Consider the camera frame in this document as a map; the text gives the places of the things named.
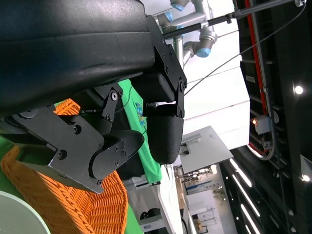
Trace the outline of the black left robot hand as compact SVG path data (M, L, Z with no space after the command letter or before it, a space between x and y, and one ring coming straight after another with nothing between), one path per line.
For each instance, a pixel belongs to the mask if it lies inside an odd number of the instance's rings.
M97 194L144 141L173 163L187 80L165 38L138 0L1 1L1 136L29 168Z

